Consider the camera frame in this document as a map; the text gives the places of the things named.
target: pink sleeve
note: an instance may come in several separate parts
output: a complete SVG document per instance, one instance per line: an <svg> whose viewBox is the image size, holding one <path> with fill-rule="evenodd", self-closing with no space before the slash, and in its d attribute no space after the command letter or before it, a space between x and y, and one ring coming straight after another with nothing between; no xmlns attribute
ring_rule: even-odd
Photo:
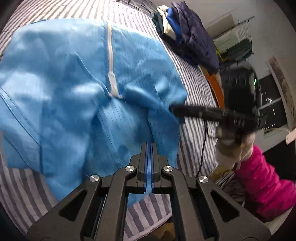
<svg viewBox="0 0 296 241"><path fill-rule="evenodd" d="M259 147L254 146L251 157L243 161L235 175L255 203L257 213L268 221L283 214L296 203L295 184L280 180L272 165L268 164Z"/></svg>

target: person's hand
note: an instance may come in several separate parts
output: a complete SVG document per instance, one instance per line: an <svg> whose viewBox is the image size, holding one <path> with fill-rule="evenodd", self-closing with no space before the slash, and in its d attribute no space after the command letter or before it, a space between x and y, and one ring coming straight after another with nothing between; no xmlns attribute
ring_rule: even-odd
<svg viewBox="0 0 296 241"><path fill-rule="evenodd" d="M242 143L239 145L235 143L235 133L217 127L216 135L218 141L216 143L216 160L229 169L233 169L237 163L237 169L240 168L240 163L251 157L253 152L253 143L255 140L255 133L251 133L242 138Z"/></svg>

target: striped bedsheet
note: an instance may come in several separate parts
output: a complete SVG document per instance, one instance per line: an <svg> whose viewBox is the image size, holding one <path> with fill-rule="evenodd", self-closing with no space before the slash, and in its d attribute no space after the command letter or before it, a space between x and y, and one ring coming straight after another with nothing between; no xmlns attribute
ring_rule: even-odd
<svg viewBox="0 0 296 241"><path fill-rule="evenodd" d="M115 1L24 0L0 34L0 56L12 34L19 27L42 19L55 18L108 20L158 39L174 62L188 92L186 104L216 106L209 84L200 68L192 67L183 61L159 38L149 16ZM208 123L210 135L215 127L214 123ZM198 171L204 134L203 122L199 119L186 118L180 127L177 165L185 175L193 176ZM209 175L217 165L214 157L215 142L215 139L207 138L201 169L203 175ZM0 163L0 202L11 220L24 234L57 203L42 175L30 169L7 168L3 155ZM147 235L171 216L169 195L150 194L128 208L124 240L137 240Z"/></svg>

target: metal screw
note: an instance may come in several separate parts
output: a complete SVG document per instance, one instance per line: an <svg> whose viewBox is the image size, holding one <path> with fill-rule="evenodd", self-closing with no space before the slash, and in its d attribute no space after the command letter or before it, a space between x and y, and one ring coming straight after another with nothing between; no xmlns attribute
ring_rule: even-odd
<svg viewBox="0 0 296 241"><path fill-rule="evenodd" d="M97 182L100 179L100 177L98 175L91 175L89 179L91 182Z"/></svg>
<svg viewBox="0 0 296 241"><path fill-rule="evenodd" d="M201 183L207 183L209 181L208 177L206 177L206 176L200 176L200 177L198 177L198 180Z"/></svg>
<svg viewBox="0 0 296 241"><path fill-rule="evenodd" d="M132 172L134 169L135 169L134 166L131 166L131 165L126 166L126 171L127 172Z"/></svg>
<svg viewBox="0 0 296 241"><path fill-rule="evenodd" d="M164 167L163 167L163 170L164 170L165 172L171 172L171 171L173 170L173 168L172 168L171 166L164 166Z"/></svg>

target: zipper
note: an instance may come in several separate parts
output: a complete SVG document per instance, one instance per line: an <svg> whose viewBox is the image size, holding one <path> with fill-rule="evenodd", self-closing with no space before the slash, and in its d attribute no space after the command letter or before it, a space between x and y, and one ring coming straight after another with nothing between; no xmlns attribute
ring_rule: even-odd
<svg viewBox="0 0 296 241"><path fill-rule="evenodd" d="M110 82L111 92L109 92L110 97L122 98L122 95L118 92L116 77L113 72L114 69L114 56L113 56L113 48L112 48L112 25L108 21L107 22L107 48L108 48L108 60L109 60L109 72L108 78Z"/></svg>

